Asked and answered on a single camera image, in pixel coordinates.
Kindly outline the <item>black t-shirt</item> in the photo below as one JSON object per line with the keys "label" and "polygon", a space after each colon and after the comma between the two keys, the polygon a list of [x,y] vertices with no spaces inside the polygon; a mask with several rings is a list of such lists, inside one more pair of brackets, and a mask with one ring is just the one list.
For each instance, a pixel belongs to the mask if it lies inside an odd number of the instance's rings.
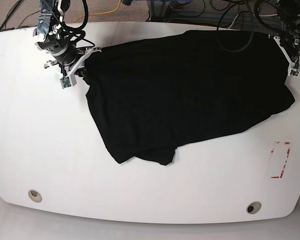
{"label": "black t-shirt", "polygon": [[256,32],[188,30],[105,47],[86,61],[91,116],[109,154],[168,165],[178,147],[242,133],[287,110],[288,61]]}

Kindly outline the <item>red tape rectangle marking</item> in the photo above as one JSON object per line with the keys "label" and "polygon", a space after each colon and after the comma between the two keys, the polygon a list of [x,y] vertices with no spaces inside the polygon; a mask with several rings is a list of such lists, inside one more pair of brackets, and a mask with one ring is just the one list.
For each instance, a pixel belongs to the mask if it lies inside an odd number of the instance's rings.
{"label": "red tape rectangle marking", "polygon": [[268,175],[271,179],[281,179],[289,159],[292,144],[276,141],[270,153]]}

